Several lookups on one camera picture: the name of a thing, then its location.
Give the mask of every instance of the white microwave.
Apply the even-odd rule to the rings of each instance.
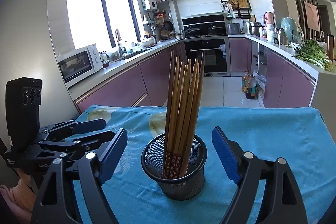
[[[103,68],[96,44],[63,53],[56,60],[67,88]]]

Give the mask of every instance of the black mesh holder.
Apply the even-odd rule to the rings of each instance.
[[[163,150],[165,135],[161,134],[150,141],[141,155],[141,165],[145,173],[155,180],[162,192],[175,200],[187,200],[195,197],[204,186],[204,164],[207,149],[198,136],[194,136],[186,176],[179,179],[163,179]]]

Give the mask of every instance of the cutting board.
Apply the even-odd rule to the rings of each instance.
[[[239,8],[250,8],[247,0],[238,0]]]

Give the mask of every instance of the green vegetable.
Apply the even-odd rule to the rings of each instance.
[[[307,61],[317,65],[323,70],[332,71],[333,64],[324,52],[323,48],[314,39],[305,39],[300,48],[295,50],[296,59]]]

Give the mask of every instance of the cup rim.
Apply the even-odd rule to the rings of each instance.
[[[203,142],[203,140],[198,137],[196,134],[194,135],[194,139],[196,139],[202,149],[203,149],[203,157],[202,157],[202,160],[201,160],[201,163],[198,165],[198,167],[192,171],[190,174],[182,177],[182,178],[178,178],[178,179],[162,179],[162,178],[159,178],[155,175],[153,175],[151,172],[148,171],[147,169],[147,166],[146,166],[146,163],[145,163],[145,154],[149,148],[149,146],[155,142],[157,139],[161,138],[164,136],[164,133],[160,134],[159,136],[156,136],[154,139],[152,139],[146,146],[145,148],[143,149],[142,151],[142,154],[141,154],[141,166],[142,166],[142,169],[144,170],[144,172],[146,173],[147,176],[149,176],[152,180],[155,180],[156,182],[161,182],[161,183],[166,183],[166,184],[179,184],[179,183],[182,183],[182,182],[185,182],[187,180],[189,180],[191,177],[193,177],[194,175],[196,175],[196,173],[198,173],[205,165],[205,161],[207,159],[207,156],[208,156],[208,151],[207,151],[207,148],[205,146],[205,143]]]

